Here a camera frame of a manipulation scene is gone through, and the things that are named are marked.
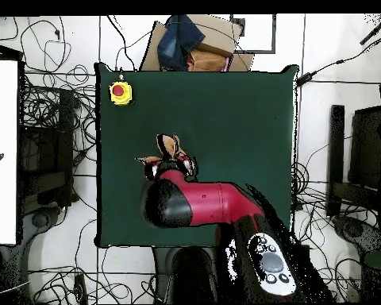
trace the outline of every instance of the yellow button base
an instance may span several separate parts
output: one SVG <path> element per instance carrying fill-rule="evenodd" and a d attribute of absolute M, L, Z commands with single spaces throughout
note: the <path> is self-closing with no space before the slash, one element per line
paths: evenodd
<path fill-rule="evenodd" d="M 113 93 L 113 88 L 116 86 L 121 86 L 123 88 L 123 95 L 116 96 Z M 110 89 L 110 100 L 115 105 L 128 105 L 133 100 L 132 88 L 127 82 L 116 82 L 109 86 Z"/>

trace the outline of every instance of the dark green table surface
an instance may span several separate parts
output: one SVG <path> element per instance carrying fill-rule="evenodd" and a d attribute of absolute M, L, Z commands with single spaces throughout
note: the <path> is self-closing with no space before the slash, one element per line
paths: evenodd
<path fill-rule="evenodd" d="M 131 106 L 109 99 L 118 73 L 105 64 L 95 69 L 101 247 L 214 245 L 216 226 L 163 230 L 143 219 L 144 171 L 134 158 L 159 156 L 158 133 L 179 136 L 183 150 L 196 157 L 199 181 L 250 183 L 289 226 L 297 66 L 282 73 L 126 72 Z"/>

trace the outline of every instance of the emergency stop button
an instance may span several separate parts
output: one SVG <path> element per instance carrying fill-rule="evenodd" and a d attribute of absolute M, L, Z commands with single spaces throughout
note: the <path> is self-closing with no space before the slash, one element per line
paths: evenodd
<path fill-rule="evenodd" d="M 110 86 L 110 100 L 118 106 L 133 103 L 132 88 L 127 82 L 115 82 Z"/>
<path fill-rule="evenodd" d="M 113 87 L 113 94 L 116 96 L 122 96 L 124 93 L 124 89 L 121 85 L 116 85 Z"/>

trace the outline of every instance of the red button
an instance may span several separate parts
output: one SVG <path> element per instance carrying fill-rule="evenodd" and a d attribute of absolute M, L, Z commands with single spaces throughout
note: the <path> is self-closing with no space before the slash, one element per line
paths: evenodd
<path fill-rule="evenodd" d="M 116 96 L 122 96 L 124 93 L 123 87 L 121 85 L 116 85 L 113 87 L 113 94 Z"/>

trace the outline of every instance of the cardboard box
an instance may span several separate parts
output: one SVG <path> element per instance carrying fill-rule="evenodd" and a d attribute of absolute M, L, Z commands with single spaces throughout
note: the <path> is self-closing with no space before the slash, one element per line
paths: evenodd
<path fill-rule="evenodd" d="M 197 50 L 231 57 L 228 71 L 248 71 L 250 69 L 253 54 L 233 54 L 236 45 L 234 40 L 238 41 L 241 32 L 239 25 L 205 14 L 188 14 L 188 17 L 206 36 Z M 157 47 L 166 31 L 164 25 L 155 21 L 140 71 L 159 71 L 160 62 L 158 61 Z"/>

